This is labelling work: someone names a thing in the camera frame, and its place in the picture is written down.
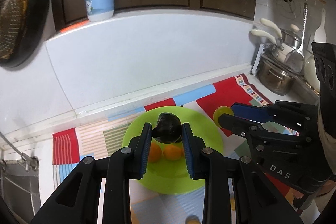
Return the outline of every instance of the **plate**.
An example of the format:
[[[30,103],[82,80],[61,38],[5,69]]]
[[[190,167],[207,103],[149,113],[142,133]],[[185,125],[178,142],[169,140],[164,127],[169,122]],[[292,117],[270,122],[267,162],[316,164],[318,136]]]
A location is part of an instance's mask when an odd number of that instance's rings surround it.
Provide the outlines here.
[[[154,128],[162,112],[175,114],[182,123],[188,122],[194,136],[201,137],[206,146],[223,154],[221,133],[215,123],[195,110],[180,106],[155,108],[137,117],[125,133],[123,147],[128,146],[131,138],[141,134],[145,122],[150,122]],[[167,145],[154,139],[152,139],[152,142],[156,142],[162,150]],[[174,145],[182,147],[182,142]],[[162,155],[158,162],[148,163],[146,173],[139,183],[158,193],[182,194],[199,189],[205,184],[205,180],[192,180],[190,178],[184,157],[177,161],[169,161]]]

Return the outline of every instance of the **metal spatula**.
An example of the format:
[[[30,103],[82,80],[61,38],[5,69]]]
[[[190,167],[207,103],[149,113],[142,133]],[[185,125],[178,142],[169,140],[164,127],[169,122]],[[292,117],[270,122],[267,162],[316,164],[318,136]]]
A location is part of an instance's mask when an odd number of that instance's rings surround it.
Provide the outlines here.
[[[324,25],[326,23],[326,10],[322,8],[322,19],[321,25],[317,28],[314,35],[314,41],[319,43],[326,43],[327,42],[327,34],[324,29]]]

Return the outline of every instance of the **orange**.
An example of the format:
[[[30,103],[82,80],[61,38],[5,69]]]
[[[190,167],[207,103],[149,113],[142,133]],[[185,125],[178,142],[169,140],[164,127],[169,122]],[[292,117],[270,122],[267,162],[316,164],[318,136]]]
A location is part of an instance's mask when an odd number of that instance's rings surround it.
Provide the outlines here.
[[[166,145],[163,155],[167,160],[179,160],[182,156],[181,148],[172,144]]]
[[[151,143],[151,148],[149,150],[148,162],[159,161],[160,158],[161,158],[161,155],[162,155],[161,147],[158,144],[152,142]]]

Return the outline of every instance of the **patchwork placemat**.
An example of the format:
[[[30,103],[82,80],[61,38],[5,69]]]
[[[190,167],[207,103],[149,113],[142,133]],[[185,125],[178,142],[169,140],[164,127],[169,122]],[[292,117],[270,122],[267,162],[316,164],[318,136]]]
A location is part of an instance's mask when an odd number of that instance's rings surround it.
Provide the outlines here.
[[[145,111],[161,106],[176,105],[194,109],[212,120],[213,113],[218,107],[231,106],[235,102],[260,107],[272,103],[248,83],[245,75],[237,75],[161,102],[119,113],[99,122],[56,133],[53,135],[54,187],[56,188],[63,181],[83,157],[91,155],[96,159],[101,159],[120,149],[127,128]],[[273,132],[297,134],[293,130],[272,122],[263,126]],[[243,155],[250,155],[246,139],[233,135],[225,129],[218,128],[218,130],[222,131],[225,156],[238,159]],[[283,196],[292,203],[293,194],[290,187],[271,176],[268,177]],[[104,186],[105,181],[101,187],[101,198],[104,196]],[[137,181],[130,180],[132,223],[185,223],[186,217],[190,215],[202,219],[203,202],[204,187],[188,194],[163,195],[144,188]],[[101,209],[100,202],[99,223],[101,223]],[[233,197],[231,209],[232,222],[235,223]]]

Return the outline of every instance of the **sink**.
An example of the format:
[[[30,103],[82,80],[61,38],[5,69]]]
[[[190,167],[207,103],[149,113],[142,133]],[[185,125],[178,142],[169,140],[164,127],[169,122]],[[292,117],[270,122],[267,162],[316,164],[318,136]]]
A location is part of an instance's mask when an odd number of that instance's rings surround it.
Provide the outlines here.
[[[2,198],[20,223],[30,223],[41,206],[38,167],[28,172],[13,160],[0,172]]]

